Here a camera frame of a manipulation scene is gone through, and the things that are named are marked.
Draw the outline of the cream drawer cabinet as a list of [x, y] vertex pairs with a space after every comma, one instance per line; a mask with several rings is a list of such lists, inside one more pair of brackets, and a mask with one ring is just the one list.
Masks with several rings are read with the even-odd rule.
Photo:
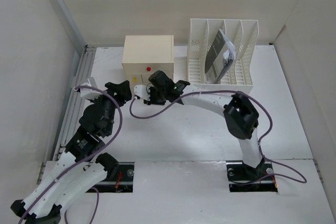
[[173, 35], [127, 35], [124, 41], [122, 66], [130, 87], [149, 83], [158, 70], [169, 78], [174, 76]]

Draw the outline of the grey setup guide booklet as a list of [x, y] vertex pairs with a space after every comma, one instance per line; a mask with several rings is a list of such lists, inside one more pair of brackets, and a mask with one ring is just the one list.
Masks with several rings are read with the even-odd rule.
[[205, 83], [218, 84], [236, 59], [236, 48], [219, 29], [205, 58]]

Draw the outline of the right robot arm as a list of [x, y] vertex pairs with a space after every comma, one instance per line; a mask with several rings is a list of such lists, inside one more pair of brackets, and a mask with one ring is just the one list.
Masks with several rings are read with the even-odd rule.
[[262, 173], [257, 138], [259, 113], [246, 95], [239, 92], [232, 95], [211, 93], [183, 80], [175, 83], [161, 70], [150, 75], [149, 83], [152, 85], [149, 94], [152, 104], [176, 101], [223, 116], [229, 133], [239, 141], [244, 175], [254, 179]]

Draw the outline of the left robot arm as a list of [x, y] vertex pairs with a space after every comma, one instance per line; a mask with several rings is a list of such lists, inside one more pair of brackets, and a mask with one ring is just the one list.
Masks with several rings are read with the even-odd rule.
[[117, 176], [119, 162], [103, 150], [102, 138], [113, 133], [114, 114], [130, 101], [128, 80], [106, 83], [105, 90], [96, 87], [94, 78], [74, 88], [91, 105], [85, 108], [74, 136], [66, 144], [57, 164], [49, 175], [25, 199], [11, 205], [20, 223], [59, 223], [68, 208], [87, 190]]

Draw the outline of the white file organizer rack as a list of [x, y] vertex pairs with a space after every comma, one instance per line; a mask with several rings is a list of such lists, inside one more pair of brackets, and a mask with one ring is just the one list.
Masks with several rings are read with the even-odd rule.
[[[206, 54], [221, 29], [235, 46], [236, 59], [218, 84], [205, 82]], [[259, 24], [253, 19], [190, 19], [187, 48], [187, 81], [205, 90], [235, 90], [249, 93], [253, 86], [250, 63], [258, 39]]]

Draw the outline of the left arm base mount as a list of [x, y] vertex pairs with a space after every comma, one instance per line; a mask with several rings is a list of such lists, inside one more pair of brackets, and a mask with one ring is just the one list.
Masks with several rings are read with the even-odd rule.
[[100, 193], [132, 193], [133, 179], [134, 163], [120, 163], [114, 177], [106, 178], [94, 187]]

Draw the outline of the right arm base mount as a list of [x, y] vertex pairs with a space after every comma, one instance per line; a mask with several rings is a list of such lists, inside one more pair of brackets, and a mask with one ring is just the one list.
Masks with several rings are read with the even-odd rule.
[[271, 162], [262, 160], [252, 168], [242, 161], [228, 161], [226, 168], [231, 193], [278, 192]]

